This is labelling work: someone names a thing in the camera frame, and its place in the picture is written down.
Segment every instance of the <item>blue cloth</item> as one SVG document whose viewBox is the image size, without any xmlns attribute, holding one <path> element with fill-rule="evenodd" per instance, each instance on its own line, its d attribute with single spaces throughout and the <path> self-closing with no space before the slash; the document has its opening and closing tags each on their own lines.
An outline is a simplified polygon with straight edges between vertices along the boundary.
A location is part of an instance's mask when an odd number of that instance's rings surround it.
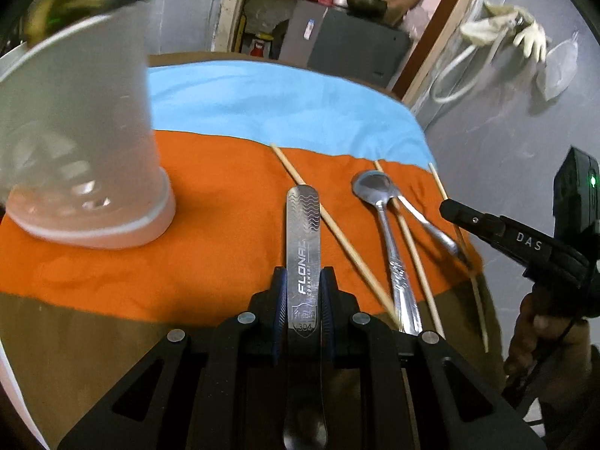
<svg viewBox="0 0 600 450">
<path fill-rule="evenodd" d="M 421 127 L 399 102 L 342 78 L 253 61 L 149 70 L 154 128 L 226 135 L 427 169 Z"/>
</svg>

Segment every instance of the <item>white glove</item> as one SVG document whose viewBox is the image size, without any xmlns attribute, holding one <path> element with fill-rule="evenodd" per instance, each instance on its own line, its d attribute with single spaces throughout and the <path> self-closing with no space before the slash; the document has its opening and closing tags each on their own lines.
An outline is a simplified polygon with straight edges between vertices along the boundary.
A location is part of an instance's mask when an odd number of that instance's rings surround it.
<svg viewBox="0 0 600 450">
<path fill-rule="evenodd" d="M 466 22 L 460 26 L 460 33 L 464 39 L 483 47 L 491 45 L 498 36 L 506 31 L 507 27 L 514 27 L 518 13 L 513 11 L 503 15 L 482 18 L 476 22 Z"/>
<path fill-rule="evenodd" d="M 519 47 L 521 42 L 523 43 L 523 55 L 525 57 L 532 56 L 535 62 L 546 61 L 546 33 L 540 24 L 533 22 L 516 35 L 512 44 Z"/>
<path fill-rule="evenodd" d="M 529 10 L 523 8 L 522 6 L 516 6 L 511 4 L 493 4 L 489 1 L 484 2 L 485 8 L 492 15 L 506 15 L 511 14 L 512 12 L 518 12 L 519 15 L 523 17 L 523 20 L 526 21 L 529 25 L 535 22 L 535 18 Z"/>
</svg>

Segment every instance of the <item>orange cloth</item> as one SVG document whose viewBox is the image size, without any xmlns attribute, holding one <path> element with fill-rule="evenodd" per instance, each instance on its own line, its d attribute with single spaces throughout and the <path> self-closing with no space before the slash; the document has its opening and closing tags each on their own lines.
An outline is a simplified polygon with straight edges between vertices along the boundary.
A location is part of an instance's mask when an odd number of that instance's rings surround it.
<svg viewBox="0 0 600 450">
<path fill-rule="evenodd" d="M 9 217 L 0 224 L 0 291 L 81 311 L 148 321 L 214 325 L 244 311 L 284 265 L 284 206 L 294 183 L 269 147 L 225 136 L 156 132 L 177 212 L 157 240 L 125 250 L 92 250 L 31 237 Z M 350 189 L 372 162 L 298 149 L 285 154 L 338 222 L 379 281 L 389 286 L 385 248 L 371 207 Z M 412 165 L 382 162 L 404 195 L 449 235 L 433 177 Z M 434 294 L 467 279 L 463 267 L 408 214 Z M 423 294 L 394 216 L 389 214 L 416 299 Z M 470 255 L 481 260 L 472 247 Z M 334 236 L 322 226 L 322 263 L 361 309 L 383 311 Z"/>
</svg>

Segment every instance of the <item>wooden door frame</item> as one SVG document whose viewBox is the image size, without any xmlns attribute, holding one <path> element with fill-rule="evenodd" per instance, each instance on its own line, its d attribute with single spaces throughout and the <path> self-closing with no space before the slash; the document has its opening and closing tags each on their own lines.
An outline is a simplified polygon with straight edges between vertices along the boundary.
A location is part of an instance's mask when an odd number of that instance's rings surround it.
<svg viewBox="0 0 600 450">
<path fill-rule="evenodd" d="M 472 0 L 441 0 L 421 40 L 410 55 L 392 93 L 412 106 L 423 82 L 433 68 L 448 39 L 461 23 Z"/>
</svg>

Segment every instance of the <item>screw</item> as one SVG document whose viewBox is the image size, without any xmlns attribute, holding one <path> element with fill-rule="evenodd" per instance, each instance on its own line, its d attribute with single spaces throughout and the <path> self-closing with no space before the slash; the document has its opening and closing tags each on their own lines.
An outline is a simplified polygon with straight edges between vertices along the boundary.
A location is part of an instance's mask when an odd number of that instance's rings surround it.
<svg viewBox="0 0 600 450">
<path fill-rule="evenodd" d="M 256 320 L 256 316 L 250 311 L 244 311 L 243 313 L 238 314 L 238 321 L 242 324 L 250 324 L 254 320 Z"/>
<path fill-rule="evenodd" d="M 371 321 L 371 317 L 367 313 L 359 311 L 358 313 L 352 315 L 352 321 L 358 324 L 367 324 L 369 321 Z"/>
<path fill-rule="evenodd" d="M 169 340 L 170 342 L 173 342 L 173 343 L 180 342 L 184 338 L 185 338 L 185 332 L 183 330 L 180 330 L 179 328 L 176 328 L 175 330 L 171 330 L 169 333 L 167 333 L 167 340 Z"/>
<path fill-rule="evenodd" d="M 438 335 L 436 332 L 423 332 L 421 338 L 425 343 L 430 345 L 435 345 L 440 341 L 440 335 Z"/>
</svg>

